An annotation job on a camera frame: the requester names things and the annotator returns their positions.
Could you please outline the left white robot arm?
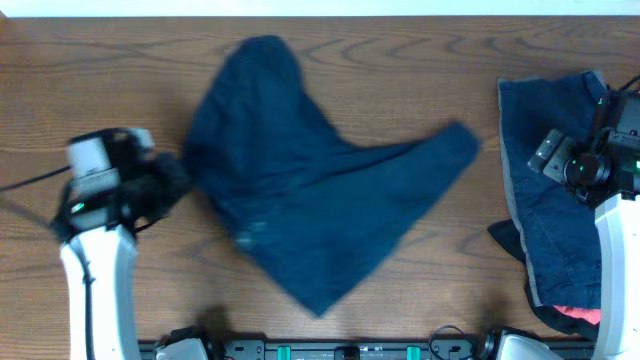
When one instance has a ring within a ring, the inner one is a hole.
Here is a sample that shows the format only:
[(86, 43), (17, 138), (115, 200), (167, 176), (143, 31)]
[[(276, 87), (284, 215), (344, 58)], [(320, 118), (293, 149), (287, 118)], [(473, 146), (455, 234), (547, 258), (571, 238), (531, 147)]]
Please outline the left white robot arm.
[(170, 153), (73, 145), (73, 178), (53, 228), (61, 240), (69, 295), (73, 359), (138, 359), (133, 280), (138, 219), (166, 216), (189, 190), (189, 178)]

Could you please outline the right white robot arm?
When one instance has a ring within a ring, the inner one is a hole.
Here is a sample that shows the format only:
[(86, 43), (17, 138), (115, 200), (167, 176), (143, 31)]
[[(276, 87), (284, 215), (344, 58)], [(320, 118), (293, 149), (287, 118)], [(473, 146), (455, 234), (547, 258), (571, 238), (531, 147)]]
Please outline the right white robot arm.
[(595, 211), (601, 248), (601, 320), (595, 359), (639, 357), (639, 93), (610, 91), (589, 143), (565, 165), (576, 199)]

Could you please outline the dark navy shorts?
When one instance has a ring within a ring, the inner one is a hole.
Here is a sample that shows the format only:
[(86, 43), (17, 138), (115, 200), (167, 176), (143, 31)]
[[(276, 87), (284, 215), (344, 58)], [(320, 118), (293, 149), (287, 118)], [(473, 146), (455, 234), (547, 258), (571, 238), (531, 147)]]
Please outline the dark navy shorts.
[(285, 42), (260, 36), (219, 71), (183, 162), (235, 243), (319, 316), (376, 269), (478, 150), (459, 123), (415, 142), (347, 142)]

